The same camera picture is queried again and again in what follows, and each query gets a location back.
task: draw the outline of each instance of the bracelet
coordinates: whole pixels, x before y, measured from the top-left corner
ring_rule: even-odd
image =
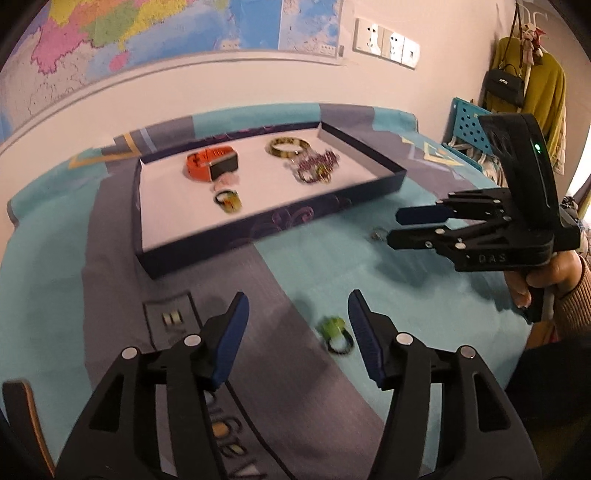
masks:
[[[280,150],[279,148],[275,147],[276,145],[285,145],[285,144],[295,145],[296,147],[302,147],[302,148],[301,149],[298,148],[293,151],[288,151],[288,150]],[[296,138],[296,137],[278,137],[278,138],[274,138],[269,143],[269,153],[271,153],[271,155],[273,155],[274,157],[279,157],[279,158],[294,158],[294,157],[300,155],[301,153],[303,153],[305,150],[309,150],[309,149],[310,149],[310,144],[307,141],[302,140],[301,138]]]

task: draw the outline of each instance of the blue gripper pad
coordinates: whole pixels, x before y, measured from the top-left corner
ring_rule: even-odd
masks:
[[[224,331],[217,345],[216,356],[211,381],[214,388],[219,387],[230,376],[234,359],[240,348],[242,336],[246,330],[249,315],[248,297],[239,292],[234,297],[226,315],[230,316],[226,330]]]
[[[369,377],[376,382],[378,388],[384,384],[384,353],[379,340],[372,329],[368,316],[372,314],[359,290],[353,290],[349,295],[349,320],[357,345],[365,364]]]
[[[425,225],[427,223],[445,223],[453,217],[453,210],[445,205],[426,205],[424,207],[401,208],[396,212],[396,221],[400,225]]]

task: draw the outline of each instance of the wall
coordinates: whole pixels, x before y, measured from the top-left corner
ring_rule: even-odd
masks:
[[[228,106],[276,102],[378,105],[416,114],[441,140],[454,96],[479,98],[495,40],[512,20],[511,0],[345,0],[341,65],[296,61],[198,64],[121,83],[37,125],[0,154],[0,205],[52,166],[114,135],[164,119]],[[421,44],[416,71],[352,52],[355,17]],[[12,226],[0,216],[0,255]]]

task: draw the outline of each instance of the ring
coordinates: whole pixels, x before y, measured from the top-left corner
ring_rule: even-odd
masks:
[[[276,148],[276,145],[295,145],[296,147],[302,147],[301,149],[296,149],[293,151],[287,151],[287,150],[280,150],[279,148]],[[303,153],[305,150],[309,150],[310,149],[310,144],[305,141],[302,140],[301,138],[296,138],[296,137],[278,137],[278,138],[274,138],[273,140],[271,140],[271,142],[269,143],[269,151],[271,153],[271,155],[273,155],[274,157],[279,157],[279,158],[294,158],[298,155],[300,155],[301,153]]]
[[[335,355],[347,355],[349,353],[351,353],[351,351],[353,350],[353,347],[355,346],[355,342],[353,341],[353,337],[351,336],[351,334],[345,330],[344,328],[341,329],[341,335],[343,335],[343,337],[345,337],[345,340],[347,340],[347,346],[345,348],[343,348],[342,350],[335,350],[332,345],[330,344],[330,341],[332,339],[329,339],[326,341],[326,349],[330,352],[330,353],[334,353]]]
[[[345,321],[341,317],[328,317],[325,318],[321,324],[316,327],[316,330],[324,339],[326,349],[335,355],[347,355],[351,353],[355,346],[355,341],[351,334],[345,329]],[[347,345],[342,350],[337,350],[331,345],[331,341],[342,335],[347,342]]]
[[[213,197],[213,201],[222,207],[222,210],[226,213],[237,212],[242,208],[238,192],[234,190],[220,190]]]

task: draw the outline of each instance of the screw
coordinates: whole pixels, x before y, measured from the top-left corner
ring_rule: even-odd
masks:
[[[474,350],[471,346],[464,345],[460,348],[460,354],[464,358],[474,358],[476,356],[476,350]]]
[[[201,343],[201,337],[199,335],[189,335],[185,337],[184,344],[187,346],[197,346]]]
[[[135,358],[135,356],[137,354],[138,354],[138,349],[133,346],[129,346],[121,352],[121,356],[123,358],[125,358],[126,360],[131,360],[132,358]]]
[[[413,342],[413,336],[410,333],[399,333],[396,336],[396,341],[400,345],[410,345]]]

